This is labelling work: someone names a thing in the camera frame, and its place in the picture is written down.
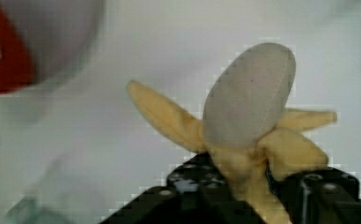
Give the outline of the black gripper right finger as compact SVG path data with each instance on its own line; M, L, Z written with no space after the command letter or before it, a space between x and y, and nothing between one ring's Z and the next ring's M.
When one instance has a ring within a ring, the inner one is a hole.
M266 177L293 224L361 224L360 182L353 175L328 167L278 181L267 168Z

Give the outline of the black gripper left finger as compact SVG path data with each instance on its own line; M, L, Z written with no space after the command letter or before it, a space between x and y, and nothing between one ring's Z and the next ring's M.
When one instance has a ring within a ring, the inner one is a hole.
M206 153L175 168L164 186L145 190L100 224L266 224L235 199Z

